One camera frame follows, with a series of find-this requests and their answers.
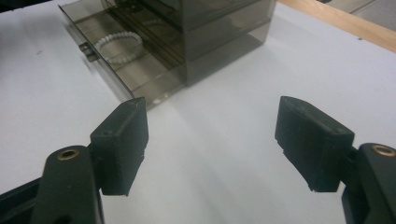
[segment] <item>white bracelet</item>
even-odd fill
[[[133,38],[137,42],[137,49],[129,54],[128,56],[122,57],[122,58],[105,58],[105,60],[108,63],[113,63],[113,64],[123,64],[123,63],[129,63],[133,60],[135,60],[142,52],[142,37],[140,35],[133,33],[133,32],[120,32],[112,35],[107,35],[100,39],[96,44],[94,44],[95,48],[100,50],[104,45],[108,44],[109,42],[115,40],[115,39],[123,39],[123,38]]]

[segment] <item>screw hole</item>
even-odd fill
[[[59,161],[68,161],[76,156],[78,156],[79,152],[78,150],[75,149],[67,149],[65,151],[62,151],[61,153],[58,154],[58,160]]]
[[[376,153],[387,156],[387,157],[395,157],[396,156],[396,151],[390,147],[385,147],[385,146],[373,146],[373,151]]]

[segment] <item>transparent plastic container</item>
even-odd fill
[[[148,106],[265,41],[275,0],[80,0],[61,6],[86,46]]]

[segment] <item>wooden board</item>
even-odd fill
[[[308,15],[336,26],[344,31],[370,41],[379,47],[396,53],[396,32],[327,6],[316,0],[278,0]]]

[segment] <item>white table surface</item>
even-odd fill
[[[0,14],[0,193],[90,143],[122,101],[84,59],[57,4]],[[279,97],[396,147],[396,54],[278,4],[264,46],[148,112],[146,159],[106,223],[345,223],[341,193],[309,191],[274,138]]]

